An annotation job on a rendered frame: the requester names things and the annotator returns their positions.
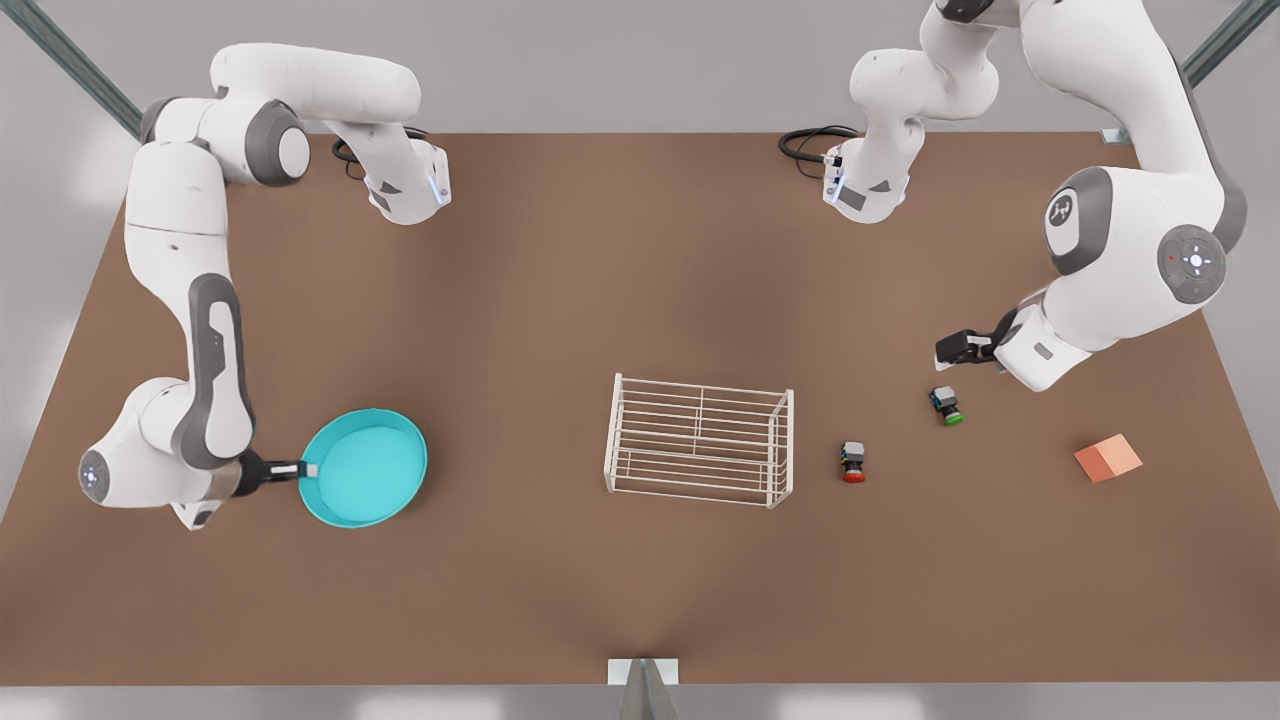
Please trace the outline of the teal round plate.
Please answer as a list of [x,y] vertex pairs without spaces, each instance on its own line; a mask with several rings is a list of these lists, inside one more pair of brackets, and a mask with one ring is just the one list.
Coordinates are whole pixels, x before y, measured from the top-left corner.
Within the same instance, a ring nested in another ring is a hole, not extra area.
[[330,527],[371,527],[408,506],[428,459],[422,432],[404,415],[378,407],[346,413],[305,447],[301,460],[317,465],[317,475],[298,479],[300,497]]

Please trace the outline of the orange cube block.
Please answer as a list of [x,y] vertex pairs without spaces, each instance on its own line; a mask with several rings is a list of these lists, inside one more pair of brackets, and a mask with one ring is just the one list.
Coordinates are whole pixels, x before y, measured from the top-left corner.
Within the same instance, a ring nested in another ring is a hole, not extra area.
[[1073,457],[1092,483],[1114,479],[1143,465],[1124,434],[1080,448]]

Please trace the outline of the silver frame post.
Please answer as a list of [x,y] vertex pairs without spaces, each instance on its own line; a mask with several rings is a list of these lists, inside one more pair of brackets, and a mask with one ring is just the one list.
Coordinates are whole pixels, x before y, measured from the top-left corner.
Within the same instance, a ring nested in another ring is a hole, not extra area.
[[106,114],[134,140],[140,140],[143,113],[95,61],[38,6],[36,0],[0,0],[0,12]]
[[1272,18],[1280,19],[1280,0],[1143,0],[1153,23],[1164,19],[1183,31],[1201,31],[1203,37],[1185,58],[1180,70],[1189,87],[1198,88],[1235,51]]
[[618,720],[678,720],[669,687],[678,684],[677,659],[609,659],[608,684],[622,685]]

